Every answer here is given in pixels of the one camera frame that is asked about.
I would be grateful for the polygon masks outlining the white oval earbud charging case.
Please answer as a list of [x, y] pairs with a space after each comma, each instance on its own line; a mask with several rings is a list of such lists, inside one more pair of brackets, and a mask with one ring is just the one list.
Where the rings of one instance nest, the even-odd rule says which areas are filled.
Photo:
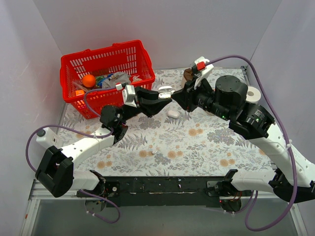
[[167, 112], [167, 116], [171, 117], [171, 118], [178, 118], [179, 117], [179, 113], [177, 111], [173, 111], [173, 110], [169, 110]]

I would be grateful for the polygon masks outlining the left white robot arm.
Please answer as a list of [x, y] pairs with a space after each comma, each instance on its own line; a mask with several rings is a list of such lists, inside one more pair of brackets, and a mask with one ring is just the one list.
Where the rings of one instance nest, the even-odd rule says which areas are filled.
[[127, 85], [122, 90], [123, 105], [105, 105], [101, 109], [101, 127], [93, 134], [64, 147], [50, 146], [35, 173], [36, 179], [55, 197], [69, 190], [85, 190], [93, 196], [105, 192], [106, 179], [97, 171], [77, 171], [86, 159], [104, 148], [118, 143], [126, 134], [126, 121], [140, 113], [147, 117], [158, 114], [172, 99], [174, 89], [160, 87], [157, 91]]

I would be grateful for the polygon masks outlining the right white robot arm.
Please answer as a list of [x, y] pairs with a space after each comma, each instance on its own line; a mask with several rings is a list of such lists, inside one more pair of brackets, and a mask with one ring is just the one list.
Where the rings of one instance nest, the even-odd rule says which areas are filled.
[[228, 127], [259, 149], [277, 166], [276, 170], [253, 173], [230, 170], [221, 182], [211, 187], [221, 196], [244, 190], [271, 192], [289, 202], [293, 193], [293, 170], [289, 152], [292, 151], [297, 175], [295, 203], [315, 198], [315, 165], [293, 145], [287, 144], [273, 116], [261, 105], [246, 101], [248, 86], [235, 76], [221, 76], [211, 88], [206, 79], [196, 87], [187, 81], [184, 88], [171, 97], [184, 110], [197, 107], [227, 120]]

